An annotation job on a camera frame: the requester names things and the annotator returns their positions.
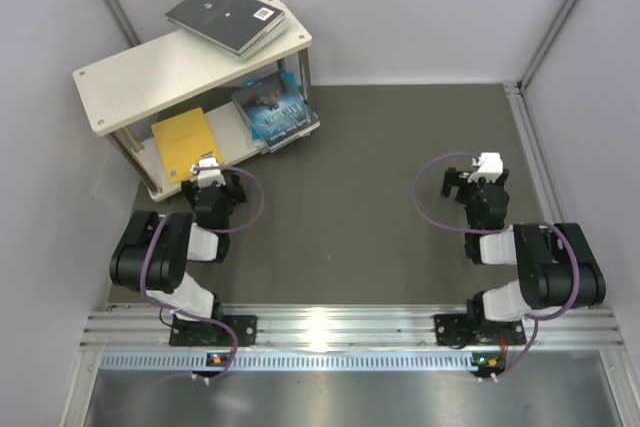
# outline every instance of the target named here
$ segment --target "metal grille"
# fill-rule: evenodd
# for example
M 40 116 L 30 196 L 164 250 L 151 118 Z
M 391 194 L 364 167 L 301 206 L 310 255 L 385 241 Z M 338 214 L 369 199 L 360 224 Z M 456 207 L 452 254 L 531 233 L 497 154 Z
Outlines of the metal grille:
M 220 370 L 208 366 L 215 352 L 105 352 L 102 370 Z M 239 352 L 234 371 L 470 371 L 476 370 L 470 352 L 357 352 L 349 354 L 305 354 Z

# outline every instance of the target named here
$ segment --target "table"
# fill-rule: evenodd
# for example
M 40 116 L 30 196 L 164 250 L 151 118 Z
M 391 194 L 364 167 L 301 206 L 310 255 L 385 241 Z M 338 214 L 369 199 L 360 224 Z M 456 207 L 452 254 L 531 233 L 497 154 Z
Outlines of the table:
M 180 29 L 73 73 L 91 128 L 107 137 L 133 166 L 155 201 L 180 191 L 169 184 L 155 139 L 139 141 L 129 125 L 197 94 L 298 54 L 301 93 L 309 102 L 311 34 L 280 0 L 261 0 L 286 13 L 288 30 L 245 61 Z M 259 153 L 232 102 L 206 114 L 225 165 Z

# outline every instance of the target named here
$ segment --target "shelf top board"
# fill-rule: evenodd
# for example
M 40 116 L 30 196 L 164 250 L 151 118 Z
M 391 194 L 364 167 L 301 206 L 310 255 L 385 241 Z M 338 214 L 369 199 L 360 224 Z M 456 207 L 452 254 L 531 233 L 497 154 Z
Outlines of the shelf top board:
M 289 27 L 244 61 L 178 29 L 76 70 L 73 79 L 93 131 L 110 134 L 311 45 L 309 32 L 280 0 L 262 1 L 285 11 Z

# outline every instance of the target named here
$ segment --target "shelf lower board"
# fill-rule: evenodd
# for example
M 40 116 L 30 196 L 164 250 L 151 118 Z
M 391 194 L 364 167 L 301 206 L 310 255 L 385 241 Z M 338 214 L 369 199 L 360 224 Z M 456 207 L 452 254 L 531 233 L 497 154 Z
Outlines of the shelf lower board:
M 249 130 L 233 102 L 207 112 L 205 117 L 225 165 L 237 164 L 260 153 L 253 144 Z M 162 189 L 159 194 L 149 192 L 151 198 L 159 202 L 179 192 L 180 183 L 169 184 L 155 139 L 153 137 L 147 139 L 142 142 L 142 145 L 144 149 L 134 155 Z

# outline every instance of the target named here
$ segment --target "white label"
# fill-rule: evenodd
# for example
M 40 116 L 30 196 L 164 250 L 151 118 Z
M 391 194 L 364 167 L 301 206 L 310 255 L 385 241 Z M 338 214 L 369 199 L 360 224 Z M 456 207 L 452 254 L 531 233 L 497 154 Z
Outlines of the white label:
M 274 14 L 273 10 L 267 9 L 266 7 L 262 7 L 258 12 L 253 14 L 256 19 L 260 19 L 262 21 L 267 20 Z

